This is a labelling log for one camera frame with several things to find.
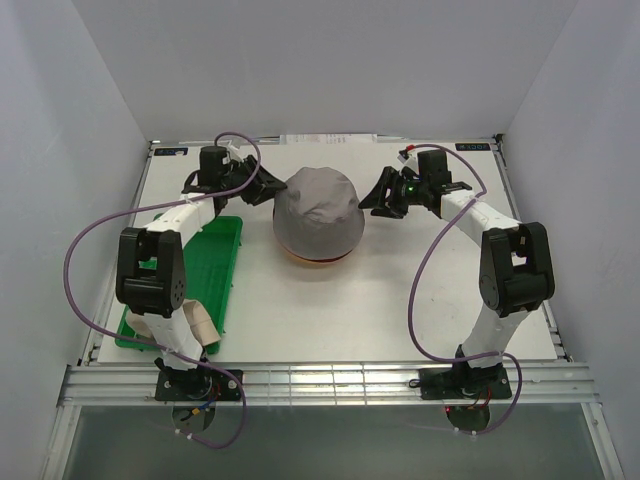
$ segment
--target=white table surface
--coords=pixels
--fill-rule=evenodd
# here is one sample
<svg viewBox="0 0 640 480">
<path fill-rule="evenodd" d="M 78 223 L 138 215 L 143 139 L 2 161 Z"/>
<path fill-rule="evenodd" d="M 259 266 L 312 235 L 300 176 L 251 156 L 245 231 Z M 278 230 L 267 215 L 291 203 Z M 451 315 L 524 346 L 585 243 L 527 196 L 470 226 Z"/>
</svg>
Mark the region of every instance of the white table surface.
<svg viewBox="0 0 640 480">
<path fill-rule="evenodd" d="M 286 180 L 302 166 L 333 167 L 353 182 L 362 199 L 383 167 L 401 167 L 397 151 L 406 143 L 294 144 L 261 147 L 263 165 Z M 454 148 L 453 144 L 441 145 Z M 166 202 L 180 194 L 186 176 L 198 168 L 199 147 L 186 156 L 154 156 L 140 205 Z M 243 147 L 243 154 L 251 153 Z M 492 152 L 464 152 L 489 193 L 485 199 L 510 214 L 505 187 Z M 454 181 L 477 189 L 466 168 L 449 156 Z M 139 214 L 143 226 L 158 212 Z M 367 213 L 360 245 L 327 266 L 292 260 L 275 240 L 272 203 L 251 207 L 235 198 L 223 215 L 242 217 L 242 247 L 233 276 L 220 352 L 225 363 L 424 362 L 407 331 L 407 299 L 416 268 L 444 222 L 412 207 L 403 220 Z M 481 298 L 477 277 L 480 250 L 457 229 L 443 240 L 427 266 L 415 304 L 422 345 L 453 356 L 471 331 Z M 116 330 L 123 312 L 114 296 L 107 327 Z M 556 352 L 541 310 L 523 322 L 508 351 L 523 360 L 549 360 Z M 157 353 L 123 349 L 105 338 L 100 363 L 148 363 Z"/>
</svg>

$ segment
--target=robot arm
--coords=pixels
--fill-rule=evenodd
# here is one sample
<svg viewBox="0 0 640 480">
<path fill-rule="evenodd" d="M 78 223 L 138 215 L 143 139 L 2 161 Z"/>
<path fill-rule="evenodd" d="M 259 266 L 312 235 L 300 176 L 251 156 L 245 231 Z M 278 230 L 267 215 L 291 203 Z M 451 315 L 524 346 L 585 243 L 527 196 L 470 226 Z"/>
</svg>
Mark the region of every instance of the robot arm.
<svg viewBox="0 0 640 480">
<path fill-rule="evenodd" d="M 407 158 L 406 151 L 400 153 Z M 452 182 L 444 151 L 418 153 L 418 170 L 386 167 L 360 208 L 371 208 L 374 216 L 403 218 L 410 205 L 422 205 L 451 221 L 475 198 L 469 185 Z M 553 295 L 546 230 L 539 223 L 520 223 L 482 201 L 473 204 L 456 226 L 480 247 L 483 299 L 476 324 L 456 357 L 503 352 L 529 313 Z M 501 362 L 496 356 L 455 364 L 446 380 L 457 389 L 484 388 L 500 375 Z"/>
<path fill-rule="evenodd" d="M 171 351 L 194 359 L 202 356 L 203 348 L 193 336 L 182 308 L 187 286 L 183 249 L 218 216 L 230 197 L 190 199 L 242 185 L 256 164 L 253 156 L 243 160 L 233 147 L 202 148 L 200 169 L 189 175 L 180 197 L 187 203 L 167 210 L 142 228 L 125 228 L 120 234 L 116 296 L 133 313 L 141 315 L 155 340 Z M 285 188 L 285 183 L 260 167 L 252 183 L 238 195 L 250 205 L 259 205 Z M 194 382 L 193 365 L 173 355 L 165 355 L 164 361 L 156 364 L 170 380 L 183 386 L 204 381 Z"/>
</svg>

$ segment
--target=beige cloth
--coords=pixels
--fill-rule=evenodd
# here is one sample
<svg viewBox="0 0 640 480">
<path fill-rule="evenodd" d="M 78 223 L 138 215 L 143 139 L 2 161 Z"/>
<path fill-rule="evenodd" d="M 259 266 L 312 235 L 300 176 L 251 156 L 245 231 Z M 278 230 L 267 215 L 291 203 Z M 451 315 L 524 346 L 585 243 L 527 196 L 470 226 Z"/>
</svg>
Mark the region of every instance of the beige cloth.
<svg viewBox="0 0 640 480">
<path fill-rule="evenodd" d="M 185 299 L 182 308 L 184 308 L 184 314 L 191 326 L 191 333 L 193 333 L 193 336 L 196 337 L 200 345 L 206 347 L 207 345 L 220 341 L 220 334 L 213 325 L 211 316 L 207 313 L 204 305 L 198 300 Z M 138 335 L 154 339 L 151 330 L 147 327 L 147 324 L 144 323 L 142 315 L 137 315 L 129 310 L 125 321 Z"/>
</svg>

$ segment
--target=cloth-covered object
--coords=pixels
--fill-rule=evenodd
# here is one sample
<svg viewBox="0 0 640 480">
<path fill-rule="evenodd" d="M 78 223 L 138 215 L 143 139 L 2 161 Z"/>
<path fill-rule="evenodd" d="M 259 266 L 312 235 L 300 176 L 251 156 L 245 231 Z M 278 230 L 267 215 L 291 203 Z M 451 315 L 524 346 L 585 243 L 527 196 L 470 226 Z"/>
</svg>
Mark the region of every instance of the cloth-covered object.
<svg viewBox="0 0 640 480">
<path fill-rule="evenodd" d="M 274 199 L 273 231 L 294 255 L 330 261 L 353 250 L 364 231 L 364 212 L 351 181 L 328 167 L 302 168 Z"/>
</svg>

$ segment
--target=green tray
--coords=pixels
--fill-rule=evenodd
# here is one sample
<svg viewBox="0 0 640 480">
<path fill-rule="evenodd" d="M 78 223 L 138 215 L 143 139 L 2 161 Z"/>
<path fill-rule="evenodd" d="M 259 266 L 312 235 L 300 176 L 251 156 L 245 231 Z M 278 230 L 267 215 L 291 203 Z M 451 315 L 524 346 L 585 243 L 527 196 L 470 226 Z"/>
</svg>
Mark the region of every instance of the green tray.
<svg viewBox="0 0 640 480">
<path fill-rule="evenodd" d="M 218 217 L 202 232 L 197 233 L 184 249 L 184 264 L 187 274 L 186 298 L 199 300 L 207 309 L 220 335 L 224 329 L 224 314 L 231 290 L 231 279 L 236 264 L 242 219 L 240 217 Z M 129 307 L 125 307 L 120 319 L 118 333 L 131 338 L 138 335 L 125 321 Z M 122 348 L 157 350 L 130 340 L 116 340 Z M 220 342 L 209 345 L 207 353 L 220 350 Z"/>
</svg>

